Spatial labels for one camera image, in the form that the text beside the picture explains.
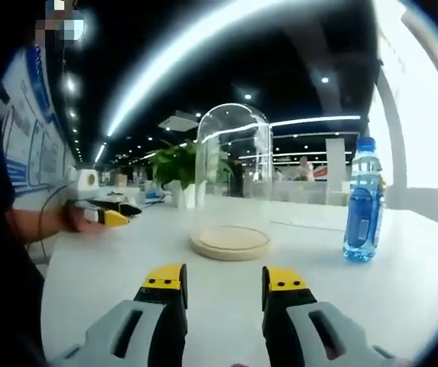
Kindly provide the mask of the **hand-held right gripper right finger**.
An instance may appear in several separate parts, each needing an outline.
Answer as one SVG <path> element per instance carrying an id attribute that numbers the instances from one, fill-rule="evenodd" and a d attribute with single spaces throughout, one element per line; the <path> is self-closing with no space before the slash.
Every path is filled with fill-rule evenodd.
<path id="1" fill-rule="evenodd" d="M 262 268 L 262 333 L 272 366 L 408 366 L 368 342 L 365 330 L 318 301 L 298 273 Z"/>

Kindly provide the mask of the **person's left hand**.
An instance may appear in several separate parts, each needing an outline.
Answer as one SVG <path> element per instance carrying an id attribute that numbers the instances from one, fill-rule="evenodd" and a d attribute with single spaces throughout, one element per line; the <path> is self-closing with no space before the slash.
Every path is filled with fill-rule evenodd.
<path id="1" fill-rule="evenodd" d="M 78 206 L 65 206 L 63 208 L 63 224 L 66 232 L 90 235 L 95 235 L 105 229 L 103 224 L 86 219 L 84 210 Z"/>

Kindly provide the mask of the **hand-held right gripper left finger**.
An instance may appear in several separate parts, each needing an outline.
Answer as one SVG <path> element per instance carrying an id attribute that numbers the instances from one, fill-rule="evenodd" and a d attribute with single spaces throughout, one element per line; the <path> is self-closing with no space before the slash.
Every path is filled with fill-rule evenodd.
<path id="1" fill-rule="evenodd" d="M 133 300 L 123 300 L 86 331 L 85 341 L 53 366 L 182 366 L 187 337 L 187 266 L 151 271 Z"/>

